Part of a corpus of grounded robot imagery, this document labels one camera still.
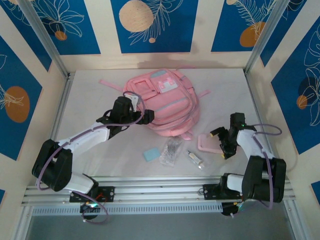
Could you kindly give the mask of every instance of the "pink phone case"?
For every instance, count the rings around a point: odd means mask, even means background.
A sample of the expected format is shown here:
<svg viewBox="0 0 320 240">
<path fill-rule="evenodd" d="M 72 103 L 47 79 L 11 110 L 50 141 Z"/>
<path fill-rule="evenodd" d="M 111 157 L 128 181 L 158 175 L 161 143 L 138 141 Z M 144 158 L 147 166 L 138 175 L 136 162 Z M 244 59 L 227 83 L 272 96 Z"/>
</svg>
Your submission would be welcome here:
<svg viewBox="0 0 320 240">
<path fill-rule="evenodd" d="M 204 152 L 223 154 L 220 148 L 220 141 L 217 135 L 211 137 L 210 134 L 200 134 L 198 136 L 198 149 Z"/>
</svg>

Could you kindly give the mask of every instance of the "small vial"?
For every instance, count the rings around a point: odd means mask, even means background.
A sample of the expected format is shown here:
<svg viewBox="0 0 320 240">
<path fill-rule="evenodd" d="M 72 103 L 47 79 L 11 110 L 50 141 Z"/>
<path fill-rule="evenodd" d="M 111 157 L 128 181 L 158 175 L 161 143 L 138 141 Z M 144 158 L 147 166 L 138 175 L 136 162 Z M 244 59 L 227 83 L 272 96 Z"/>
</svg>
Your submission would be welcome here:
<svg viewBox="0 0 320 240">
<path fill-rule="evenodd" d="M 189 150 L 188 150 L 188 156 L 190 157 L 191 162 L 193 162 L 195 165 L 197 165 L 197 167 L 199 169 L 202 170 L 205 167 L 204 161 L 201 160 L 199 157 L 197 157 L 193 152 L 191 152 Z"/>
</svg>

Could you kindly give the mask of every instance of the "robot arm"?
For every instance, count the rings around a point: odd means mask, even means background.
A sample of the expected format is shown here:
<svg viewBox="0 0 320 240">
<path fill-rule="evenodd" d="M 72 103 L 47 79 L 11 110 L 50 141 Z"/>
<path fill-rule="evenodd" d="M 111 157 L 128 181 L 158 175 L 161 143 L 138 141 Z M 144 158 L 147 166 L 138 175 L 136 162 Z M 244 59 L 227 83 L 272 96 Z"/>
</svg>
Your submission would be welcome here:
<svg viewBox="0 0 320 240">
<path fill-rule="evenodd" d="M 242 198 L 255 199 L 260 201 L 270 200 L 269 180 L 263 178 L 267 171 L 267 161 L 270 162 L 273 201 L 279 203 L 284 196 L 286 179 L 286 162 L 283 159 L 275 158 L 264 146 L 254 126 L 245 123 L 243 113 L 234 113 L 230 116 L 230 129 L 219 127 L 212 132 L 211 136 L 218 135 L 221 142 L 220 147 L 223 156 L 228 159 L 236 154 L 237 146 L 240 146 L 246 157 L 249 159 L 244 175 L 225 173 L 221 177 L 217 190 L 227 193 L 241 193 Z"/>
<path fill-rule="evenodd" d="M 141 112 L 135 111 L 137 103 L 138 101 L 135 101 L 135 106 L 133 106 L 132 96 L 130 98 L 120 96 L 114 102 L 113 108 L 106 111 L 84 132 L 59 141 L 52 139 L 45 141 L 32 168 L 32 174 L 38 178 L 49 158 L 57 149 L 64 146 L 49 162 L 41 181 L 55 192 L 68 189 L 95 198 L 98 183 L 85 174 L 72 172 L 73 161 L 95 145 L 126 130 L 122 129 L 124 126 L 129 127 L 139 119 L 136 124 L 151 123 L 154 119 L 154 111 L 145 110 L 141 118 Z"/>
</svg>

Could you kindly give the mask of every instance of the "gray floor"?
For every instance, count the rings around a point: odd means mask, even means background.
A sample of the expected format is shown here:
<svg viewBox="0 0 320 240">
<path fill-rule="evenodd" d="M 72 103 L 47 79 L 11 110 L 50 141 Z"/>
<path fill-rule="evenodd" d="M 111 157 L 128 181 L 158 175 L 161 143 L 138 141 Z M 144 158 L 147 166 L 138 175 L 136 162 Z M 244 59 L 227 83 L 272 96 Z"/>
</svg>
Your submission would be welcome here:
<svg viewBox="0 0 320 240">
<path fill-rule="evenodd" d="M 290 240 L 283 204 L 261 204 L 231 217 L 220 213 L 111 215 L 104 225 L 79 216 L 32 217 L 27 240 Z"/>
</svg>

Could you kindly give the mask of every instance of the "white table surface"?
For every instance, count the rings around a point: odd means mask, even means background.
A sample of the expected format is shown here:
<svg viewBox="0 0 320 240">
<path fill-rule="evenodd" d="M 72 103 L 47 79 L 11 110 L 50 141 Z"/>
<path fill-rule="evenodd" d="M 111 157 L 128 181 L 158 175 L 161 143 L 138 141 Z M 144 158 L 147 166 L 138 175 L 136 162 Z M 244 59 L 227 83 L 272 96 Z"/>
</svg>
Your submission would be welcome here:
<svg viewBox="0 0 320 240">
<path fill-rule="evenodd" d="M 65 139 L 91 126 L 105 111 L 112 108 L 120 92 L 99 84 L 100 79 L 124 86 L 132 77 L 150 69 L 78 70 L 75 73 L 57 139 Z M 143 152 L 157 147 L 161 152 L 166 142 L 144 125 L 134 125 L 110 140 L 100 143 L 73 160 L 73 171 L 90 176 L 158 177 L 217 176 L 224 173 L 244 174 L 248 159 L 238 148 L 235 156 L 224 160 L 220 154 L 197 150 L 197 138 L 218 128 L 230 127 L 230 114 L 244 113 L 248 125 L 258 123 L 248 85 L 240 68 L 181 69 L 193 83 L 196 93 L 211 90 L 200 99 L 201 116 L 193 127 L 194 139 L 185 141 L 174 167 L 163 166 L 158 159 L 146 162 Z M 200 170 L 190 162 L 191 150 L 209 163 Z"/>
</svg>

